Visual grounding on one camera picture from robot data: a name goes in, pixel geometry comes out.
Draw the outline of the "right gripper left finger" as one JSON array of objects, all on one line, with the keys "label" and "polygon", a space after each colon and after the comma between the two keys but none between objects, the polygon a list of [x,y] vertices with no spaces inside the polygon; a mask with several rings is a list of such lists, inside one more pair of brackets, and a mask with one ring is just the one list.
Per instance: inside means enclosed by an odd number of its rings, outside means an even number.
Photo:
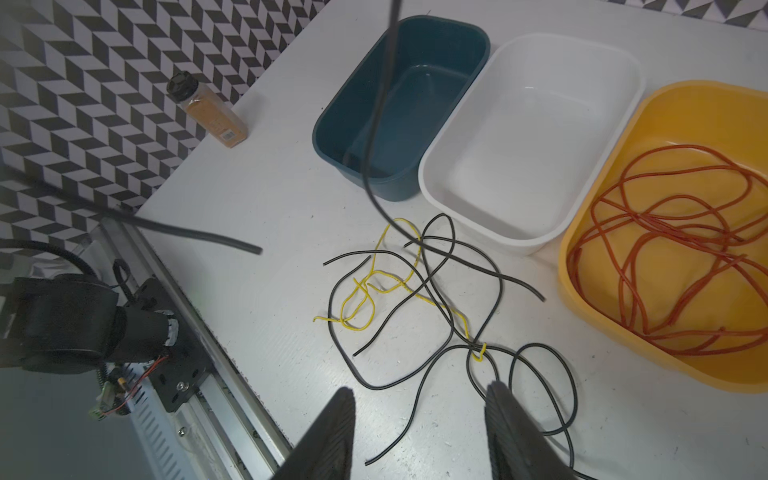
[{"label": "right gripper left finger", "polygon": [[339,388],[272,479],[349,479],[355,415],[353,391]]}]

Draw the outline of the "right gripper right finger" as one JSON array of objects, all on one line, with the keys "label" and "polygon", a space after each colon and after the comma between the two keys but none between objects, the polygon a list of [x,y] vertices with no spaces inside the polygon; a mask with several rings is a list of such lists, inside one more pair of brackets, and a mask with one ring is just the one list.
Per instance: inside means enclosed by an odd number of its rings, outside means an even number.
[{"label": "right gripper right finger", "polygon": [[485,424],[492,479],[575,479],[500,381],[491,382],[486,390]]}]

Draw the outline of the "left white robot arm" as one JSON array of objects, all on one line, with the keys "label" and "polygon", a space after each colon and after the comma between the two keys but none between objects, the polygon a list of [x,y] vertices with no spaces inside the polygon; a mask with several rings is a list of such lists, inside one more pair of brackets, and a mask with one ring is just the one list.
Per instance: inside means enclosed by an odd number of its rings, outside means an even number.
[{"label": "left white robot arm", "polygon": [[2,285],[2,367],[77,374],[105,361],[161,357],[171,330],[167,316],[119,306],[117,293],[69,251],[15,239],[4,239],[1,246],[52,253],[79,270],[53,279],[18,277]]}]

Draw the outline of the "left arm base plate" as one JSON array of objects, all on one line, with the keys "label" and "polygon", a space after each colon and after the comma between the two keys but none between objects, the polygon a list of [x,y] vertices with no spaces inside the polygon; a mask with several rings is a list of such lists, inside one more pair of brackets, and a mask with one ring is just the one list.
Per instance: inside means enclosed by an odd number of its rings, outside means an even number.
[{"label": "left arm base plate", "polygon": [[175,320],[175,342],[163,347],[165,360],[148,376],[165,410],[174,413],[197,394],[213,372],[213,363],[198,333],[159,279],[147,279],[136,291],[136,299],[143,310]]}]

